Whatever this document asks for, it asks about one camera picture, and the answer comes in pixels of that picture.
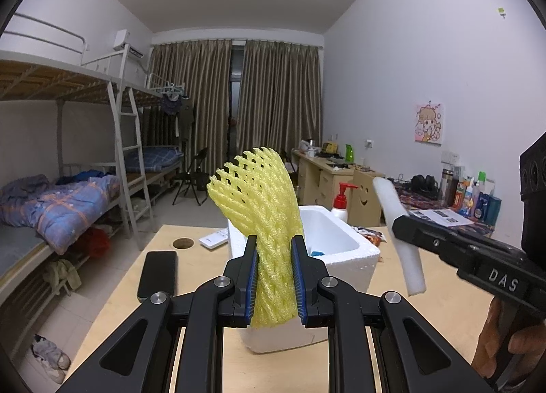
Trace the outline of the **person's right hand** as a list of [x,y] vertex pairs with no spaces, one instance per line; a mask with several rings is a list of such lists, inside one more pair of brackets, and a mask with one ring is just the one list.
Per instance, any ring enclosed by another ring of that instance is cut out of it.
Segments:
[[[496,369],[496,356],[502,340],[499,335],[498,322],[502,312],[502,302],[494,298],[490,303],[488,317],[478,337],[477,348],[471,366],[482,377],[490,378]],[[508,350],[523,358],[516,367],[512,381],[528,376],[537,366],[545,352],[545,325],[534,325],[519,330],[512,335]]]

